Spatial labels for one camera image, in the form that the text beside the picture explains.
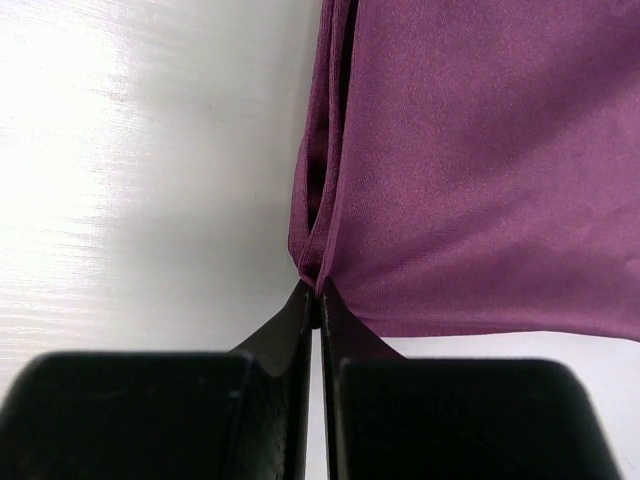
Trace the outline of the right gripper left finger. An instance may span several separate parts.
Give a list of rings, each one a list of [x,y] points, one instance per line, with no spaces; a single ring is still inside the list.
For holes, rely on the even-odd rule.
[[[55,352],[1,408],[5,479],[300,479],[310,289],[227,352]]]

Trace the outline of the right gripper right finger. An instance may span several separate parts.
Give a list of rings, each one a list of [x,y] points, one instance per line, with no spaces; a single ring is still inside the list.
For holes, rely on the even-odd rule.
[[[409,359],[320,300],[332,479],[616,479],[582,384],[543,359]]]

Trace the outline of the purple satin napkin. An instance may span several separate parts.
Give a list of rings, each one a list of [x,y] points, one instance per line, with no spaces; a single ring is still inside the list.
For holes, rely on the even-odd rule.
[[[326,1],[289,251],[386,337],[639,337],[639,5]]]

